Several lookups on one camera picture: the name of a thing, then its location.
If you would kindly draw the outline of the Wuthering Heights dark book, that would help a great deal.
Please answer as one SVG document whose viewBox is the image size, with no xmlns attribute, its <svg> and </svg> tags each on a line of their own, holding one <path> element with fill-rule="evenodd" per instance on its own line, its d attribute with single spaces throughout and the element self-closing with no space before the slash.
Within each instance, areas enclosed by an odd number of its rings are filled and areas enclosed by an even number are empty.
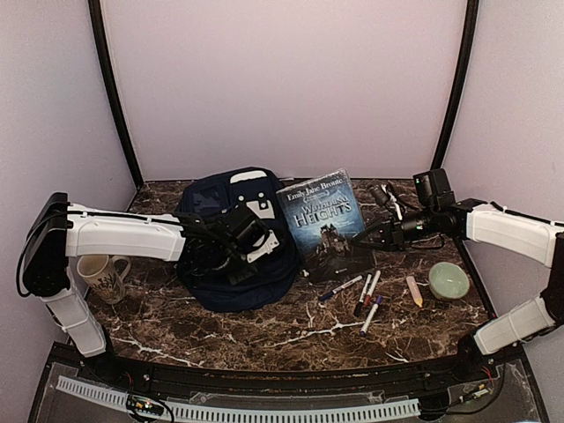
<svg viewBox="0 0 564 423">
<path fill-rule="evenodd" d="M 287 186 L 277 198 L 310 282 L 352 278 L 374 267 L 372 253 L 352 244 L 365 222 L 345 169 Z"/>
</svg>

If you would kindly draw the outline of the navy blue student backpack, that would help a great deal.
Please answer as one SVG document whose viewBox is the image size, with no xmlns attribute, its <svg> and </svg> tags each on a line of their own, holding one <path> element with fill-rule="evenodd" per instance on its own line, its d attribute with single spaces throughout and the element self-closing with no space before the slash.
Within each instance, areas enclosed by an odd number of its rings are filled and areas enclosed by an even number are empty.
<svg viewBox="0 0 564 423">
<path fill-rule="evenodd" d="M 183 247 L 176 264 L 177 277 L 204 308 L 214 312 L 258 309 L 279 301 L 289 291 L 301 257 L 278 202 L 277 192 L 282 187 L 271 170 L 245 167 L 207 176 L 183 191 L 174 216 L 182 223 L 186 241 L 204 238 L 225 245 L 236 243 L 224 217 L 240 205 L 251 209 L 268 229 L 263 244 L 248 254 L 248 261 L 259 269 L 259 277 L 238 285 L 185 285 Z"/>
</svg>

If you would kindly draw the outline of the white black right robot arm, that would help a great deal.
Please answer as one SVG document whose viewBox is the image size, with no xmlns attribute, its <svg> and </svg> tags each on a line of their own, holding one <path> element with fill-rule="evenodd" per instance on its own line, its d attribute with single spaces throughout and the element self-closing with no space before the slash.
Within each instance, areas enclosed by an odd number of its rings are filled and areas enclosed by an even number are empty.
<svg viewBox="0 0 564 423">
<path fill-rule="evenodd" d="M 413 181 L 422 208 L 405 215 L 396 211 L 391 194 L 380 187 L 370 187 L 370 194 L 389 216 L 370 222 L 363 232 L 353 236 L 353 245 L 400 251 L 415 241 L 441 234 L 491 244 L 529 257 L 550 270 L 547 287 L 537 297 L 460 340 L 461 354 L 450 362 L 449 373 L 458 382 L 468 382 L 482 370 L 483 356 L 562 326 L 563 225 L 512 211 L 495 202 L 456 200 L 442 168 L 416 174 Z"/>
</svg>

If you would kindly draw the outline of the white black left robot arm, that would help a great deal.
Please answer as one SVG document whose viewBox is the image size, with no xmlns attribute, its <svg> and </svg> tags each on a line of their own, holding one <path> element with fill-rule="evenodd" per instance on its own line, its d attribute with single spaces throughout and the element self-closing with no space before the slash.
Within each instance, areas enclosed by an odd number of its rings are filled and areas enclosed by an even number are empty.
<svg viewBox="0 0 564 423">
<path fill-rule="evenodd" d="M 124 365 L 76 288 L 69 260 L 81 256 L 138 256 L 176 262 L 194 271 L 244 277 L 282 247 L 273 214 L 236 205 L 215 217 L 194 213 L 143 215 L 74 204 L 50 196 L 26 237 L 16 268 L 18 293 L 41 299 L 89 368 L 105 384 L 124 377 Z"/>
</svg>

